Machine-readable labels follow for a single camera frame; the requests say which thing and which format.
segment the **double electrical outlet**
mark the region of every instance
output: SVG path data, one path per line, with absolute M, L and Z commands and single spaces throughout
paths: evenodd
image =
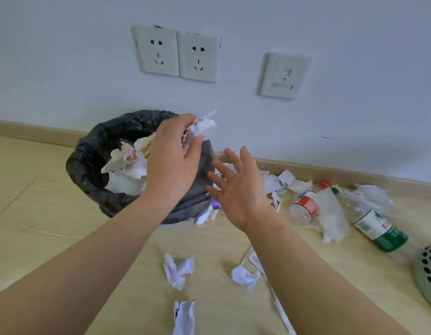
M 132 27 L 132 33 L 142 71 L 217 80 L 220 37 L 143 25 Z

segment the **purple wrapper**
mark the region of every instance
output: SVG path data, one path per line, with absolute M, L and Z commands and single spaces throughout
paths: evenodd
M 212 209 L 221 209 L 222 205 L 215 199 L 215 198 L 211 198 L 211 203 L 210 203 Z

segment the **red label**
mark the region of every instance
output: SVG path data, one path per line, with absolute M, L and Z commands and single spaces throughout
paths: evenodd
M 316 215 L 316 203 L 310 197 L 303 196 L 298 202 L 296 202 L 296 204 L 307 209 L 312 218 Z

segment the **plastic bottle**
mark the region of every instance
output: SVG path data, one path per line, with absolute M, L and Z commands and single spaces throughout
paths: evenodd
M 311 222 L 316 215 L 316 203 L 312 199 L 313 194 L 329 187 L 331 187 L 331 183 L 323 180 L 297 197 L 296 201 L 290 206 L 290 212 L 296 218 L 296 222 L 305 225 Z
M 364 214 L 354 200 L 332 188 L 349 223 L 357 227 L 381 251 L 399 263 L 408 263 L 421 250 L 408 235 L 372 209 Z

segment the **barcode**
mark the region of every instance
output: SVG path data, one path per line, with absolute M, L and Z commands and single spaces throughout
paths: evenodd
M 366 222 L 364 222 L 364 221 L 358 221 L 357 224 L 358 224 L 358 227 L 363 229 L 363 231 L 365 231 L 365 232 L 372 230 L 372 228 L 369 225 L 367 225 Z

